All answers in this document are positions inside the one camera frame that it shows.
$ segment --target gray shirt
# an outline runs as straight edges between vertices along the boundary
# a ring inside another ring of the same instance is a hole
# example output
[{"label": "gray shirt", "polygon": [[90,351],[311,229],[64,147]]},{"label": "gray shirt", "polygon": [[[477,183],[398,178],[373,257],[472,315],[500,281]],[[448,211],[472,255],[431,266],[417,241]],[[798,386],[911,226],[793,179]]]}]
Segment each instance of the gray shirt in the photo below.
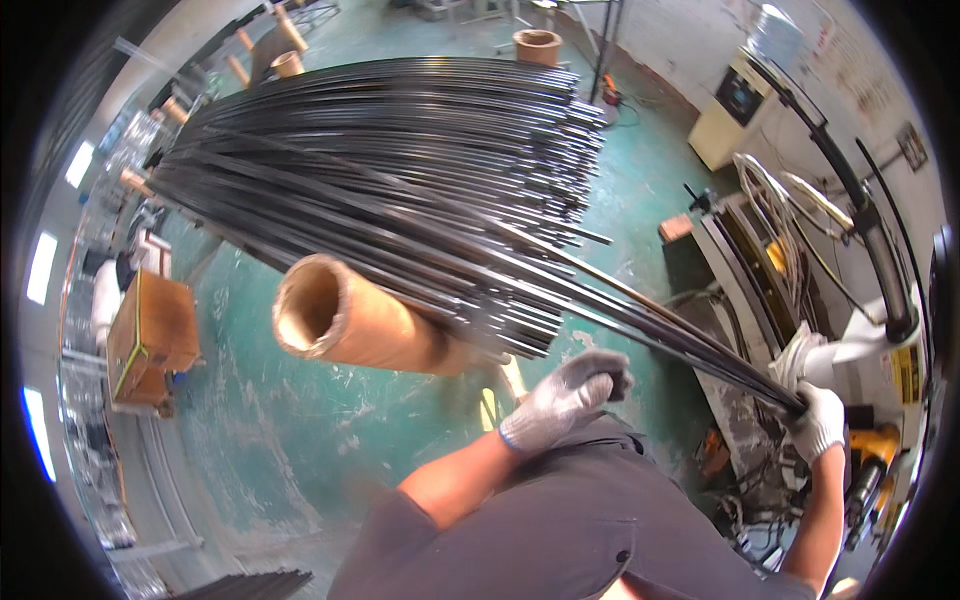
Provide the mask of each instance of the gray shirt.
[{"label": "gray shirt", "polygon": [[402,492],[373,509],[331,600],[598,598],[626,577],[645,600],[815,600],[761,580],[608,415],[519,468],[445,532]]}]

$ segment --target window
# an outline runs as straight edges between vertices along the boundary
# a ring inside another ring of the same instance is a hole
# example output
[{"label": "window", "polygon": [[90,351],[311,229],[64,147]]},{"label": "window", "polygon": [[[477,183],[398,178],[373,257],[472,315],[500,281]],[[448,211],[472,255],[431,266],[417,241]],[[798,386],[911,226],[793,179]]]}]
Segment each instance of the window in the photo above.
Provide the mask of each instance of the window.
[{"label": "window", "polygon": [[27,298],[40,306],[47,301],[47,284],[50,283],[50,269],[54,266],[56,251],[57,238],[46,231],[42,232],[36,242],[34,264],[30,267],[30,279],[27,280]]},{"label": "window", "polygon": [[43,421],[43,396],[37,390],[23,389],[23,403],[27,405],[27,414],[30,415],[30,428],[34,430],[36,450],[47,469],[50,481],[57,481],[54,473],[54,461],[50,458],[50,443],[47,440],[47,425]]},{"label": "window", "polygon": [[93,144],[84,142],[80,145],[77,153],[73,157],[73,162],[66,170],[66,182],[74,187],[80,187],[80,182],[84,180],[86,168],[90,166],[90,160],[93,158]]}]

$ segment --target green floor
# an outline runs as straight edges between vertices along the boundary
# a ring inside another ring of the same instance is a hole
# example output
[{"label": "green floor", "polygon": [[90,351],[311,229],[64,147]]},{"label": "green floor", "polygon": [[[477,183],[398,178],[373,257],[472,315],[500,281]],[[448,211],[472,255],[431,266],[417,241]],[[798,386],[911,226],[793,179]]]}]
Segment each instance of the green floor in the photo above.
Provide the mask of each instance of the green floor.
[{"label": "green floor", "polygon": [[[345,8],[310,32],[308,69],[356,60],[417,55],[492,56],[510,38],[505,20],[461,26],[429,23],[406,10]],[[587,74],[575,43],[561,30],[562,60]],[[249,57],[246,59],[249,68]],[[628,95],[653,99],[624,108],[606,133],[601,175],[593,183],[584,226],[615,240],[576,252],[655,300],[671,290],[658,224],[689,204],[694,189],[715,180],[685,142],[693,117],[626,61],[613,74]],[[236,87],[224,76],[224,91]],[[385,372],[307,362],[285,354],[271,331],[280,273],[173,216],[162,235],[174,247],[174,276],[197,299],[206,364],[176,389],[177,416],[217,521],[219,535],[248,570],[277,564],[309,568],[316,582],[304,597],[322,597],[366,507],[416,467],[482,432],[484,373],[459,378]],[[528,385],[585,348],[629,354],[636,387],[614,410],[649,436],[652,455],[689,491],[697,486],[691,454],[712,422],[693,373],[606,330],[568,319],[549,358],[521,361]],[[505,399],[498,391],[498,399]]]}]

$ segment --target gloved hand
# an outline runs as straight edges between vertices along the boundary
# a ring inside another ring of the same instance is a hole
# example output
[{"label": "gloved hand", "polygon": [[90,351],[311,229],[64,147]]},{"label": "gloved hand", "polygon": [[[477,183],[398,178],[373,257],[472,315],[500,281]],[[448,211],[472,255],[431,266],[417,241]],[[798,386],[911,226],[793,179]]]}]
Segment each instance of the gloved hand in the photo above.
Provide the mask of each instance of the gloved hand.
[{"label": "gloved hand", "polygon": [[797,385],[797,394],[806,400],[809,408],[802,417],[787,424],[787,430],[797,452],[812,467],[827,448],[844,442],[843,402],[833,391],[806,381]]},{"label": "gloved hand", "polygon": [[500,436],[523,453],[550,447],[573,423],[604,402],[619,402],[634,385],[630,359],[609,350],[587,350],[546,376],[500,423]]}]

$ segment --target bundle of black rods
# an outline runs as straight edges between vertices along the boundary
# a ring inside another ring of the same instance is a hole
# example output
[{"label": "bundle of black rods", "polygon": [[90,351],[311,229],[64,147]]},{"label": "bundle of black rods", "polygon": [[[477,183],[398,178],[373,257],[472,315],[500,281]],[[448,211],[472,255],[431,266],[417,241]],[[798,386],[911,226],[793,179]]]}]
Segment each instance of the bundle of black rods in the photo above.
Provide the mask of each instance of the bundle of black rods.
[{"label": "bundle of black rods", "polygon": [[800,414],[727,346],[564,252],[612,241],[579,226],[603,139],[577,81],[478,58],[313,71],[199,110],[150,185],[281,271],[336,256],[491,357],[546,356],[570,313]]}]

